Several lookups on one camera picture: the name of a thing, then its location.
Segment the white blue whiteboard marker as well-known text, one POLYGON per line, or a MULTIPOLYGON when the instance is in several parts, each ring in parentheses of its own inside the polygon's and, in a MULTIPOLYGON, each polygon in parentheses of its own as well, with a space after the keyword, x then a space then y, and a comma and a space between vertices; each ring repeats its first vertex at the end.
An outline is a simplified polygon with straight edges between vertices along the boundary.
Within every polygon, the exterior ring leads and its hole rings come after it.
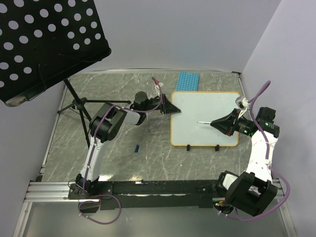
POLYGON ((201 123, 201 124, 211 124, 211 122, 208 122, 208 121, 197 121, 197 123, 201 123))

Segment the blue marker cap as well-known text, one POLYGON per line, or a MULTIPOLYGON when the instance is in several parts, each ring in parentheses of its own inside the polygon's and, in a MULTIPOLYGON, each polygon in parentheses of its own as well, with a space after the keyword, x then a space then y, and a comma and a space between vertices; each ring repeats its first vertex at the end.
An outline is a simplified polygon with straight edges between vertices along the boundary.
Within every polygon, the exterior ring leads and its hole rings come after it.
POLYGON ((137 153, 137 152, 139 151, 139 148, 140 148, 140 146, 139 146, 139 145, 136 145, 134 152, 137 153))

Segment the black perforated music stand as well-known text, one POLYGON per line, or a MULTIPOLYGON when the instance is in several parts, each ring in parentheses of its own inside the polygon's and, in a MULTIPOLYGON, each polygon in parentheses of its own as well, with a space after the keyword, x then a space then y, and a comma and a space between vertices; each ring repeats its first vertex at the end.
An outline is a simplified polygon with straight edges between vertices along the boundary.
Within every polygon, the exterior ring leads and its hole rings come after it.
POLYGON ((92 0, 3 0, 0 3, 0 99, 31 101, 63 81, 82 119, 90 119, 69 77, 111 54, 92 0))

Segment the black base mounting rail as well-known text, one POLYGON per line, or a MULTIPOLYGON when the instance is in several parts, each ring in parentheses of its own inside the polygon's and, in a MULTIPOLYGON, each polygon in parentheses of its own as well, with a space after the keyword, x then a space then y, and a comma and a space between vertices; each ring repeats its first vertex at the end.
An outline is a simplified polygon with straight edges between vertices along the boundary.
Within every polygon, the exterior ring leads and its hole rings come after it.
POLYGON ((99 181, 70 185, 69 200, 91 201, 100 210, 117 208, 194 207, 212 208, 223 202, 225 192, 217 180, 99 181))

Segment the yellow framed whiteboard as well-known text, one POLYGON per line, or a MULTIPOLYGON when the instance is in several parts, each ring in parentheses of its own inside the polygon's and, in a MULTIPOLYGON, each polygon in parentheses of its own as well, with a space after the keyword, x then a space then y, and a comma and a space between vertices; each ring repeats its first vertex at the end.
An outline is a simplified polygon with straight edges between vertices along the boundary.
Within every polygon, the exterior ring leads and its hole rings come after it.
POLYGON ((197 123, 220 119, 237 107, 235 100, 240 93, 235 91, 174 91, 171 103, 181 113, 171 115, 170 142, 175 147, 187 144, 198 146, 235 147, 239 135, 227 136, 209 124, 197 123))

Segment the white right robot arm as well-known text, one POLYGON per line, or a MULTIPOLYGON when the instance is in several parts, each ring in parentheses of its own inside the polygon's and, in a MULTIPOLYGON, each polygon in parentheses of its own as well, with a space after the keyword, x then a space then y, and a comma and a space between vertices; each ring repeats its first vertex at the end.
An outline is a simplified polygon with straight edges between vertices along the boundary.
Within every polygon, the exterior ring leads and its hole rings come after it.
POLYGON ((251 153, 247 169, 236 175, 222 172, 215 185, 216 193, 224 197, 214 207, 223 214, 239 209, 251 216, 262 214, 277 195, 272 182, 272 156, 279 137, 279 126, 274 124, 275 110, 261 107, 255 121, 240 115, 240 109, 210 123, 211 127, 227 136, 235 132, 251 138, 251 153))

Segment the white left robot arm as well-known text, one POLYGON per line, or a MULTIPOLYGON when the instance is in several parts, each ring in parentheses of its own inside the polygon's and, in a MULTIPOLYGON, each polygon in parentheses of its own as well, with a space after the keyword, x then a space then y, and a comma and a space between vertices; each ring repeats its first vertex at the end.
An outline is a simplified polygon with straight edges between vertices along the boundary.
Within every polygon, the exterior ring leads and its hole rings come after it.
POLYGON ((85 198, 96 196, 101 162, 109 142, 114 140, 121 126, 125 123, 139 126, 147 113, 153 111, 160 111, 164 115, 181 112, 164 93, 149 99, 143 91, 136 93, 129 108, 106 102, 99 109, 89 124, 90 146, 84 166, 76 177, 76 184, 85 198))

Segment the blue studded baseplate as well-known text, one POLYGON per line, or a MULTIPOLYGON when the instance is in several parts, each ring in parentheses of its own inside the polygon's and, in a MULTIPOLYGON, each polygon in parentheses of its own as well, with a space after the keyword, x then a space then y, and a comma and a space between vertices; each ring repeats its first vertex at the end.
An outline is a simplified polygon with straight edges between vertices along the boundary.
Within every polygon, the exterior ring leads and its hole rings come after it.
POLYGON ((199 74, 181 71, 179 73, 176 90, 177 91, 197 91, 199 74))

